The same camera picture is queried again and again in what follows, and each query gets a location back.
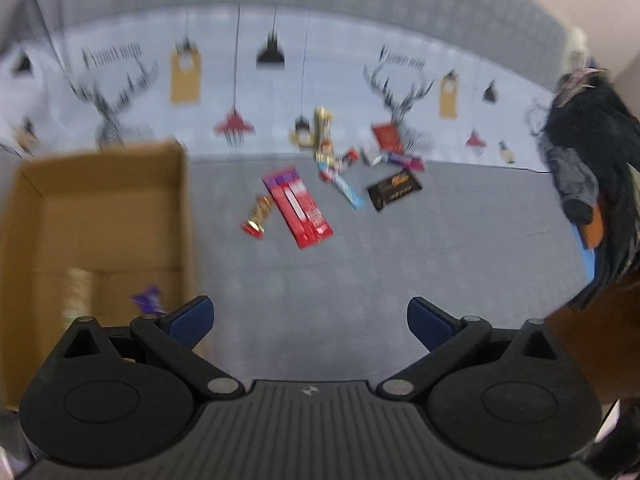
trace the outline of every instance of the cardboard box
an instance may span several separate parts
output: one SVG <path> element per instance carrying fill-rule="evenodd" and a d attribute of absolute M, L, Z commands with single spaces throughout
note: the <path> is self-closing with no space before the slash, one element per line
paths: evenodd
<path fill-rule="evenodd" d="M 93 273 L 103 326 L 140 314 L 156 284 L 174 310 L 194 297 L 188 168 L 179 144 L 26 163 L 6 204 L 0 248 L 0 374 L 17 405 L 62 335 L 69 269 Z"/>

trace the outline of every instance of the black candy wrapper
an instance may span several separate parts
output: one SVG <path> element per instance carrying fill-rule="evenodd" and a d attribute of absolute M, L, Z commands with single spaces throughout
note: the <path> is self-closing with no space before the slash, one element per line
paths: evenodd
<path fill-rule="evenodd" d="M 418 179 L 409 170 L 402 170 L 400 173 L 367 187 L 373 207 L 378 212 L 382 211 L 385 205 L 421 189 L 422 184 L 418 182 Z"/>

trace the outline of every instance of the red candy wrapper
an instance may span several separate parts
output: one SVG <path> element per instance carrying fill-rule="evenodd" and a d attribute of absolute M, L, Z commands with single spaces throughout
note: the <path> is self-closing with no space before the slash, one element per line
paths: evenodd
<path fill-rule="evenodd" d="M 300 249 L 320 243 L 334 234 L 306 190 L 296 168 L 272 173 L 263 177 L 262 181 L 273 196 Z"/>

